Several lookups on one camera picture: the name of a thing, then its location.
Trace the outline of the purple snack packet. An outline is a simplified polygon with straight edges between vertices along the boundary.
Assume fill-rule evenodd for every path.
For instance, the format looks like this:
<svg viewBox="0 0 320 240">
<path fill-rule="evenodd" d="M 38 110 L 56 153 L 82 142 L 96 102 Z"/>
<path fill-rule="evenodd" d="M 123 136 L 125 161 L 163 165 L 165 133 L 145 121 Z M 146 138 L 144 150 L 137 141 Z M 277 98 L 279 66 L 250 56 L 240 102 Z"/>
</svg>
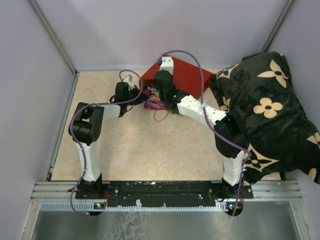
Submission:
<svg viewBox="0 0 320 240">
<path fill-rule="evenodd" d="M 161 101 L 159 94 L 148 95 L 148 98 L 145 101 L 143 107 L 149 110 L 166 110 L 167 109 L 165 104 Z"/>
</svg>

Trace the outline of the red paper bag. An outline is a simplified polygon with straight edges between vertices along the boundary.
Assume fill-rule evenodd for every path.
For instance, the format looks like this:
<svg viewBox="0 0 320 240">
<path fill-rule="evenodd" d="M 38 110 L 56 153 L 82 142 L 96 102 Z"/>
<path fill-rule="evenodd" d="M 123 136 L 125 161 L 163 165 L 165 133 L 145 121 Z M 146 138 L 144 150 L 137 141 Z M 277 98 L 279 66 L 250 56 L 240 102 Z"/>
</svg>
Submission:
<svg viewBox="0 0 320 240">
<path fill-rule="evenodd" d="M 213 74 L 176 57 L 172 57 L 172 59 L 174 63 L 172 75 L 173 83 L 178 90 L 178 94 L 191 95 L 195 99 L 199 99 L 202 92 L 209 87 Z M 152 65 L 142 75 L 142 83 L 139 84 L 139 87 L 144 90 L 147 87 L 153 87 L 156 89 L 154 74 L 159 71 L 159 67 L 158 63 Z"/>
</svg>

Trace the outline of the twisted paper bag handle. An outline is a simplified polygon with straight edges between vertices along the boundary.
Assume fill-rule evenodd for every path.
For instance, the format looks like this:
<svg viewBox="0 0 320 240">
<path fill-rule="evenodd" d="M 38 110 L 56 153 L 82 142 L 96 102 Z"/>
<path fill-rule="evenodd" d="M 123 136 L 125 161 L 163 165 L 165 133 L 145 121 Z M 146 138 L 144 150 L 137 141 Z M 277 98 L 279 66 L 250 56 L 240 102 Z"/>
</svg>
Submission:
<svg viewBox="0 0 320 240">
<path fill-rule="evenodd" d="M 160 123 L 165 120 L 170 113 L 169 110 L 155 110 L 153 113 L 153 120 L 156 123 Z"/>
</svg>

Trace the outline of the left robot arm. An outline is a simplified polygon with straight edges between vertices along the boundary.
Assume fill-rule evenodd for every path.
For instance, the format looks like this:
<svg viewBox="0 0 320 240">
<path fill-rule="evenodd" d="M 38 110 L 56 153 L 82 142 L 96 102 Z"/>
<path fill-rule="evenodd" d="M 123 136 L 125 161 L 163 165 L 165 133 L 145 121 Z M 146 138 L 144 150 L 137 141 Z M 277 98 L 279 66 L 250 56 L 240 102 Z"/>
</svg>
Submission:
<svg viewBox="0 0 320 240">
<path fill-rule="evenodd" d="M 68 133 L 76 144 L 82 170 L 80 180 L 74 188 L 78 195 L 95 199 L 103 195 L 104 185 L 97 152 L 103 120 L 123 117 L 128 106 L 139 105 L 146 99 L 141 88 L 122 81 L 116 84 L 115 93 L 108 102 L 80 102 L 77 105 Z"/>
</svg>

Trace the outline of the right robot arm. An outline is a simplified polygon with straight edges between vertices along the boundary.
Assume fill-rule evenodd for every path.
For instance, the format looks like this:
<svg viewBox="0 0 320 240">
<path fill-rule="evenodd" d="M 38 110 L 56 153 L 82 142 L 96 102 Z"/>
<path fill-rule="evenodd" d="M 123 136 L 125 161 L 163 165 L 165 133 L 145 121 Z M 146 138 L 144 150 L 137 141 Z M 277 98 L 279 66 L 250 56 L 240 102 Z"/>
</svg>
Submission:
<svg viewBox="0 0 320 240">
<path fill-rule="evenodd" d="M 206 125 L 214 133 L 216 148 L 223 158 L 223 192 L 235 198 L 243 183 L 244 155 L 249 155 L 249 138 L 240 115 L 213 108 L 177 89 L 173 75 L 167 70 L 157 71 L 154 83 L 160 100 L 169 110 Z"/>
</svg>

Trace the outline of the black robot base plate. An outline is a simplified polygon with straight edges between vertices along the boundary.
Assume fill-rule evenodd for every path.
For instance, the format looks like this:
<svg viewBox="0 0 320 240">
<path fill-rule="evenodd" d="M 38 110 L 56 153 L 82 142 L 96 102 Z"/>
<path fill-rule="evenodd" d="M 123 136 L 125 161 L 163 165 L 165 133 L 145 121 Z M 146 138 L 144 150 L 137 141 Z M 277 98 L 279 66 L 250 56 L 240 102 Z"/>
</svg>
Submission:
<svg viewBox="0 0 320 240">
<path fill-rule="evenodd" d="M 97 197 L 78 195 L 77 200 L 106 201 L 108 207 L 214 207 L 216 200 L 235 199 L 238 187 L 223 180 L 196 181 L 102 181 Z"/>
</svg>

